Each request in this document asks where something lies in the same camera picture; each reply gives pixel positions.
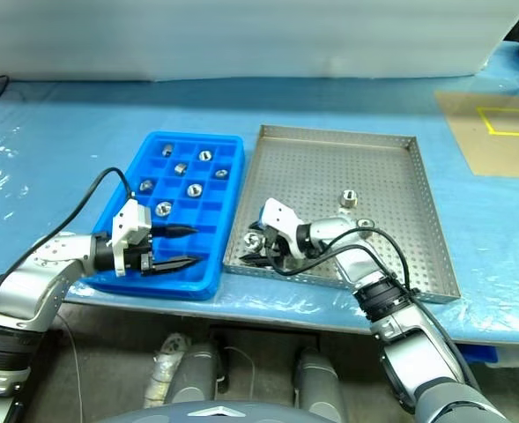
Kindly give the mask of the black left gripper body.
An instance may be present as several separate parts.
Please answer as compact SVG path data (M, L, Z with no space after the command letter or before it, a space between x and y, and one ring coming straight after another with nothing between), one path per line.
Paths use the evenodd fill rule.
M153 274L153 239L152 235L145 236L138 244L128 246L128 266L143 276Z

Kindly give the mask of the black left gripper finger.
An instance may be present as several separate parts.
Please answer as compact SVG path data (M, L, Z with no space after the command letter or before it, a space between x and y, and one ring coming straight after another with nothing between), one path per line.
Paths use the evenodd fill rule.
M186 225L163 225L152 227L152 237L154 238L182 238L191 234L196 234L198 230L193 226Z
M166 261L154 262L152 261L149 267L150 275L168 274L177 271L182 271L202 261L198 256L173 256Z

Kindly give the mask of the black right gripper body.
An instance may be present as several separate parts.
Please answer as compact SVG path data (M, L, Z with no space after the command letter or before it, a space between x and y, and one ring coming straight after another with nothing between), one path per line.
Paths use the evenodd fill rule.
M283 267L285 258L289 253L287 241L274 228L265 228L263 235L263 248L268 264L271 267Z

